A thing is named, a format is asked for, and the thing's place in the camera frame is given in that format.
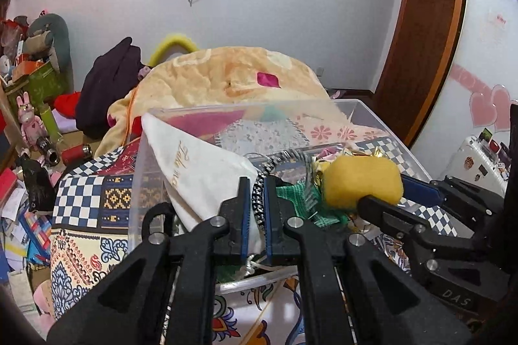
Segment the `yellow sponge block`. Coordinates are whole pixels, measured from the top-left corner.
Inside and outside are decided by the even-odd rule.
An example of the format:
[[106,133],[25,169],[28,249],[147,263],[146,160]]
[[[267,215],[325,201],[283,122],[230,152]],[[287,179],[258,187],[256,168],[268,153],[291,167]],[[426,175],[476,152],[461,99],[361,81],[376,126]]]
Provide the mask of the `yellow sponge block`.
[[391,163],[370,171],[340,168],[338,162],[323,173],[322,196],[326,206],[355,213],[360,199],[374,196],[389,205],[397,205],[403,196],[398,166]]

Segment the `green knitted cloth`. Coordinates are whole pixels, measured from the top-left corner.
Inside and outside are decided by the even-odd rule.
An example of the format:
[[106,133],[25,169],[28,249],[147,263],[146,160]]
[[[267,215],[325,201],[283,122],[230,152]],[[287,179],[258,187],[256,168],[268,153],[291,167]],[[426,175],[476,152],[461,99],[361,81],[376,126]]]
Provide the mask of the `green knitted cloth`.
[[289,200],[294,208],[297,217],[309,220],[318,227],[327,227],[335,224],[347,226],[349,216],[344,211],[338,211],[324,205],[321,192],[312,187],[312,197],[316,200],[314,205],[306,204],[305,184],[285,184],[276,187],[276,194],[281,199]]

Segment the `white embroidered cloth bag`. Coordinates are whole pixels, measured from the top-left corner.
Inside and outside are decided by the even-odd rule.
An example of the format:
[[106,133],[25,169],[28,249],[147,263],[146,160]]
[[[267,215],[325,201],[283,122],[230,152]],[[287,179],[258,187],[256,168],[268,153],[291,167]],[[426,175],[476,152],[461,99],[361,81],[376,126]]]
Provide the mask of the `white embroidered cloth bag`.
[[248,158],[202,141],[149,112],[141,122],[186,231],[218,215],[221,203],[237,196],[241,178],[256,180],[257,169]]

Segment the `clear plastic storage box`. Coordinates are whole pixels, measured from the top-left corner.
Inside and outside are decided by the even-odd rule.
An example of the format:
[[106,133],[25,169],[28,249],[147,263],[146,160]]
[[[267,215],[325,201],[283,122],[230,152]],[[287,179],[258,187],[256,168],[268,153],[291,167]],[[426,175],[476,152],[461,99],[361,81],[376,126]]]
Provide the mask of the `clear plastic storage box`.
[[[317,175],[312,161],[325,150],[333,153],[349,149],[382,155],[406,176],[421,181],[429,178],[395,134],[363,102],[354,99],[154,108],[148,112],[202,141],[248,158],[257,169],[256,180],[250,182],[250,204],[264,204],[262,187],[267,176],[287,184],[315,184]],[[142,127],[132,181],[130,248],[141,243],[146,212],[161,202],[172,205],[165,178]],[[173,232],[188,232],[176,213]]]

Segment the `floral patterned scrunchie cloth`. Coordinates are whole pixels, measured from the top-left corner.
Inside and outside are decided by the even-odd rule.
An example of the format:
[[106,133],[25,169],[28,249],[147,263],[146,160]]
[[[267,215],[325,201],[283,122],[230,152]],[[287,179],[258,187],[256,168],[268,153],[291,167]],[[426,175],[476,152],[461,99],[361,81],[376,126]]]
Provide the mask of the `floral patterned scrunchie cloth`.
[[331,153],[325,150],[312,161],[312,169],[316,174],[323,174],[332,164],[338,162],[340,168],[370,171],[384,168],[391,162],[382,155],[366,154],[359,150],[343,149]]

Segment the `patterned patchwork tablecloth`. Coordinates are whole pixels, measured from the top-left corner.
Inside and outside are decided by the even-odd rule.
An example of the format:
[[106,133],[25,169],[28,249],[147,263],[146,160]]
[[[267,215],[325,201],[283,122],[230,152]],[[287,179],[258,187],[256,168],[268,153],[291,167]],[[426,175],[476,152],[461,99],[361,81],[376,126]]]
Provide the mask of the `patterned patchwork tablecloth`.
[[[250,204],[249,217],[250,217],[252,211],[254,211],[254,210],[258,210],[259,211],[261,220],[262,220],[262,222],[264,224],[264,205]],[[167,223],[165,221],[164,216],[162,216],[162,215],[156,216],[156,217],[154,217],[153,220],[151,220],[149,222],[149,231],[151,233],[170,232],[171,235],[178,236],[178,235],[174,235],[174,233],[173,233],[173,221],[174,221],[174,219],[175,219],[175,210],[174,210],[174,216],[173,216],[173,218],[172,218],[170,223]],[[296,324],[291,329],[291,331],[288,334],[286,340],[287,340],[287,342],[289,344],[308,344],[308,343],[306,343],[306,332],[305,332],[305,325],[304,325],[304,322],[303,322],[303,313],[302,313],[302,304],[301,304],[301,294],[300,294],[300,287],[299,287],[299,279],[298,279],[297,286],[295,286],[292,289],[291,293],[292,293],[293,298],[294,298],[294,303],[295,303],[296,307],[298,308],[298,318],[297,318]]]

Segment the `red cylinder bottle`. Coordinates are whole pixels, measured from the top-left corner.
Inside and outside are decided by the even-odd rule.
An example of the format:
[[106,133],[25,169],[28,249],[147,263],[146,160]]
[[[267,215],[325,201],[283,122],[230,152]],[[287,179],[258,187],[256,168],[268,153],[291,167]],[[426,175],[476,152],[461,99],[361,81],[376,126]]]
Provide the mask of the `red cylinder bottle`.
[[73,163],[90,160],[92,157],[92,149],[89,144],[81,144],[62,151],[62,162],[69,166]]

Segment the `green bottle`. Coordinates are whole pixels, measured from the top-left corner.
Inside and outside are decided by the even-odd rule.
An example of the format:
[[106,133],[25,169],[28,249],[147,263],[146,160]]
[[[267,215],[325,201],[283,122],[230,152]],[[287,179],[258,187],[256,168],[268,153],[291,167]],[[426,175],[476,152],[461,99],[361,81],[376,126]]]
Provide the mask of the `green bottle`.
[[48,104],[42,104],[39,107],[39,115],[43,121],[43,124],[47,130],[50,140],[54,143],[59,142],[62,138],[62,134],[57,126],[51,107]]

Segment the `pink rabbit figurine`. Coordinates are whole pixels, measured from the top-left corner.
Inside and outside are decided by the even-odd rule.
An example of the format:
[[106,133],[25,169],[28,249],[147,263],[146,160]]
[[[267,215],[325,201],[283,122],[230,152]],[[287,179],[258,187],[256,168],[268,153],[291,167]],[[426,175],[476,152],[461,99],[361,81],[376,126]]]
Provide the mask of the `pink rabbit figurine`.
[[47,130],[42,119],[35,112],[29,93],[26,91],[22,96],[17,96],[17,119],[27,148],[36,150],[38,139],[47,137]]

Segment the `red cloth on floor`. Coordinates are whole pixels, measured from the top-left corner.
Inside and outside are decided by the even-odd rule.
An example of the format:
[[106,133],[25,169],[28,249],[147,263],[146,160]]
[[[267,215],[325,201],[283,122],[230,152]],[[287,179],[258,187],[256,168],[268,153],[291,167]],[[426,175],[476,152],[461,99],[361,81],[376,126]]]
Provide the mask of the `red cloth on floor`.
[[81,97],[80,91],[62,94],[53,101],[54,109],[67,119],[75,119],[75,109]]

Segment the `beige floral blanket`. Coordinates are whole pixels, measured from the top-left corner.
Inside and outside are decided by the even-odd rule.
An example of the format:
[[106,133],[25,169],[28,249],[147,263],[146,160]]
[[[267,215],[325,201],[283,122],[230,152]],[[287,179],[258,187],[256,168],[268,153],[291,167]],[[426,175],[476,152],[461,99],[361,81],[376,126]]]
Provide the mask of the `beige floral blanket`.
[[107,116],[112,126],[95,157],[127,142],[132,121],[154,108],[191,108],[241,102],[327,99],[305,63],[280,52],[252,47],[202,49],[154,67]]

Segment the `dark purple jacket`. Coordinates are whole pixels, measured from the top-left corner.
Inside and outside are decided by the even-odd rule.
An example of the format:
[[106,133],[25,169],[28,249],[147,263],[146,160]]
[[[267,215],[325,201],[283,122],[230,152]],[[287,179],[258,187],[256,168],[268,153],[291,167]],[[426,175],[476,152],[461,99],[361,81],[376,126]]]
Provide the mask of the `dark purple jacket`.
[[138,85],[142,68],[141,49],[132,45],[131,37],[96,58],[75,107],[78,130],[90,139],[102,139],[110,128],[109,107]]

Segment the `yellow fuzzy hoop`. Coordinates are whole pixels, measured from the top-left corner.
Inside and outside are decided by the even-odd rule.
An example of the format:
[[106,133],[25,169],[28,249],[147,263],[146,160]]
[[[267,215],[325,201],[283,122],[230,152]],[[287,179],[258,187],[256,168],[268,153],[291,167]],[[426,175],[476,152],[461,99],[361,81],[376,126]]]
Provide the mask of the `yellow fuzzy hoop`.
[[154,68],[156,65],[160,64],[162,59],[173,49],[180,49],[181,51],[190,54],[198,51],[198,46],[192,39],[184,34],[169,34],[158,44],[154,52],[150,55],[147,66]]

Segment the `grey plush toy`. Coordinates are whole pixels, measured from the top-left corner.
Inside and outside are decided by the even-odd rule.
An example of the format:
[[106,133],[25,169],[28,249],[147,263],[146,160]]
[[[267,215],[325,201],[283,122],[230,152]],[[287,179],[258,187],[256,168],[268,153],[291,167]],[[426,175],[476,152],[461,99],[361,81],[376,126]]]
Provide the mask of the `grey plush toy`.
[[71,65],[69,28],[61,16],[47,13],[39,16],[27,30],[23,53],[33,58],[47,57],[57,73]]

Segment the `wooden door frame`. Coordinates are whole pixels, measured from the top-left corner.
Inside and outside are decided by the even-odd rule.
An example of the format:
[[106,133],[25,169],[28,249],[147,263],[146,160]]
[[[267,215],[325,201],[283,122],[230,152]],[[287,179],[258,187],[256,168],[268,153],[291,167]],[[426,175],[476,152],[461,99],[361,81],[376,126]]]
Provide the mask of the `wooden door frame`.
[[450,70],[466,0],[401,0],[376,114],[402,142],[417,140]]

